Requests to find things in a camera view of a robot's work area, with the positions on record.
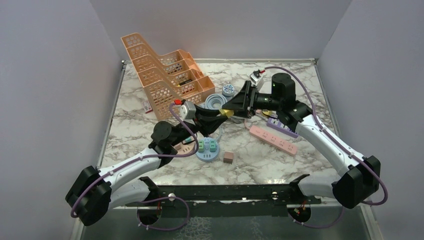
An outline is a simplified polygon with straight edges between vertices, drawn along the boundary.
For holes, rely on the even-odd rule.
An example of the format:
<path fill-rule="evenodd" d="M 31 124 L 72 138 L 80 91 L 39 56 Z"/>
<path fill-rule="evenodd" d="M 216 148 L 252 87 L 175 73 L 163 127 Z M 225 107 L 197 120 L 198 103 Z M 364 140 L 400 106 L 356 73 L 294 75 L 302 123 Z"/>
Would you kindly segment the brown pink usb charger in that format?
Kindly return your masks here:
<path fill-rule="evenodd" d="M 232 164 L 234 161 L 234 153 L 230 151 L 225 151 L 223 155 L 223 162 L 226 164 Z"/>

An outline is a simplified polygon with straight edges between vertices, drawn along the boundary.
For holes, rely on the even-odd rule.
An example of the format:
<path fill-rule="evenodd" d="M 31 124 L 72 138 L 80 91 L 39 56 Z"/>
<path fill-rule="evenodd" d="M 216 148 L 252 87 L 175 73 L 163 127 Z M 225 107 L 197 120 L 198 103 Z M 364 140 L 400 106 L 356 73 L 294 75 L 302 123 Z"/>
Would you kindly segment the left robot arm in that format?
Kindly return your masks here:
<path fill-rule="evenodd" d="M 157 200 L 154 183 L 136 177 L 164 167 L 173 159 L 195 155 L 200 148 L 196 134 L 214 133 L 228 116 L 217 109 L 205 109 L 191 101 L 175 100 L 168 106 L 178 121 L 173 125 L 159 121 L 153 128 L 151 143 L 136 155 L 109 167 L 84 168 L 65 196 L 70 216 L 85 226 L 98 222 L 109 209 L 141 201 L 152 205 Z"/>

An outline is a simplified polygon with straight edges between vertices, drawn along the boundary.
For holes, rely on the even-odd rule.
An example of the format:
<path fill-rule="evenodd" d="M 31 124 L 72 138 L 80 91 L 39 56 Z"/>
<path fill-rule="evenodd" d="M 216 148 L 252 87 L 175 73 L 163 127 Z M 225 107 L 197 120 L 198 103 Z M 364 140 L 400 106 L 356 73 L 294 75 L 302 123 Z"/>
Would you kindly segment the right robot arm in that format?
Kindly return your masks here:
<path fill-rule="evenodd" d="M 308 105 L 296 99 L 296 84 L 289 74 L 272 76 L 271 93 L 260 93 L 251 81 L 245 81 L 222 108 L 245 119 L 257 110 L 275 111 L 281 123 L 311 143 L 336 170 L 339 177 L 334 180 L 313 181 L 307 177 L 292 186 L 288 190 L 292 202 L 300 204 L 308 196 L 322 196 L 352 209 L 379 189 L 381 162 L 373 155 L 366 157 L 355 151 L 328 130 Z"/>

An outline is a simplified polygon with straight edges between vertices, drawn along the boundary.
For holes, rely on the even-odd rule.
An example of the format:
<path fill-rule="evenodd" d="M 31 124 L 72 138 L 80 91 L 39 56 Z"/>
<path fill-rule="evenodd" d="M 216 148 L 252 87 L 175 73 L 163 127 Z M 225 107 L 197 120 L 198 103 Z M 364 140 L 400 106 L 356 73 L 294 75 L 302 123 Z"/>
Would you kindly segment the green usb charger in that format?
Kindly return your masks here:
<path fill-rule="evenodd" d="M 203 153 L 205 151 L 205 143 L 203 140 L 198 141 L 198 153 Z"/>

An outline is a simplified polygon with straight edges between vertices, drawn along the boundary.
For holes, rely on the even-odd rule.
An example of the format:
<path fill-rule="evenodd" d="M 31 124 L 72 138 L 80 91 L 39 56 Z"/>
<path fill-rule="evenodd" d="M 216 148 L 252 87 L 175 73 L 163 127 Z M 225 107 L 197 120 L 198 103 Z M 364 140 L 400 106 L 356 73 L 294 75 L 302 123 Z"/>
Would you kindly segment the yellow usb charger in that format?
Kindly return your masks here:
<path fill-rule="evenodd" d="M 226 117 L 232 117 L 234 115 L 234 111 L 233 110 L 229 110 L 229 109 L 220 109 L 219 113 L 222 116 L 226 116 Z"/>

